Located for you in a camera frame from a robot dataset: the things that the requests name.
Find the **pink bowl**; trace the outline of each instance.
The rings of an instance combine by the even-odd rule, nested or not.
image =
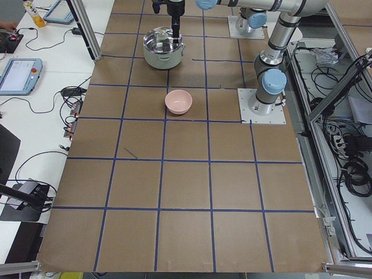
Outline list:
[[[173,90],[165,97],[165,105],[175,115],[182,115],[190,109],[192,97],[187,91],[181,89]]]

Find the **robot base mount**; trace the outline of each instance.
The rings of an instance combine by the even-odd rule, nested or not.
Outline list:
[[[241,34],[237,28],[236,23],[239,20],[240,16],[228,16],[228,30],[230,31],[230,38],[234,39],[252,39],[252,40],[263,40],[265,39],[265,34],[262,27],[257,28],[254,32]]]
[[[257,115],[253,113],[248,106],[249,99],[252,95],[256,94],[256,89],[251,88],[239,88],[239,107],[240,116],[243,124],[271,124],[271,125],[285,125],[285,117],[282,106],[275,106],[273,111],[266,116]],[[278,97],[276,103],[280,103],[280,98]]]

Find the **bottle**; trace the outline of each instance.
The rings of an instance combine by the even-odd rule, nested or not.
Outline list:
[[[39,15],[39,13],[37,12],[35,6],[33,5],[31,1],[23,0],[23,6],[26,9],[26,12],[29,13],[29,15],[32,17],[37,27],[41,28],[45,26],[44,19],[42,19],[42,17]]]

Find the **white pot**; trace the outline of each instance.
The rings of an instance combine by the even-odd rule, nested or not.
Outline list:
[[[178,44],[173,43],[172,30],[167,27],[155,28],[144,37],[145,60],[156,69],[176,67],[182,60],[184,48],[181,36]]]

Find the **white table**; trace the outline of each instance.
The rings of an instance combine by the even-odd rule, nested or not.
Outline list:
[[[55,0],[34,0],[36,6],[49,6]],[[93,30],[104,33],[114,0],[85,0],[84,5],[90,18]],[[34,27],[31,17],[25,14],[18,28]],[[38,28],[38,38],[30,43],[32,48],[42,48],[61,42],[63,34],[73,27],[75,22],[69,25],[50,24],[44,28]],[[50,110],[53,105],[53,96],[55,92],[63,87],[79,85],[88,78],[94,68],[94,62],[91,60],[82,36],[73,35],[71,32],[66,34],[66,41],[51,49],[32,51],[26,48],[25,44],[36,35],[34,30],[21,30],[24,34],[22,42],[16,52],[7,55],[0,61],[0,73],[10,58],[40,58],[43,61],[43,70],[40,79],[35,86],[34,91],[29,95],[22,97],[31,102],[36,111]],[[103,36],[96,35],[99,44]],[[87,88],[89,81],[82,87]],[[0,96],[0,103],[11,98],[11,96]],[[51,113],[34,114],[28,107],[27,102],[20,100],[11,100],[0,107],[3,113],[3,119],[0,123],[21,139],[21,146],[14,168],[9,179],[14,179],[15,172],[19,166],[30,156],[45,151],[64,151],[58,147],[70,145],[70,140],[63,137],[63,123],[59,116],[59,109],[63,103],[62,97],[58,94],[55,98],[55,109]],[[64,106],[62,115],[69,115],[70,109]],[[37,156],[29,161],[20,171],[19,178],[27,179],[29,177],[50,183],[58,187],[60,177],[65,165],[66,157],[58,153],[49,153]],[[9,181],[8,186],[15,184]],[[3,196],[0,202],[6,202]],[[39,220],[40,223],[47,223],[49,212],[43,213]],[[15,235],[18,231],[20,222],[0,221],[0,264],[4,263],[12,246]]]

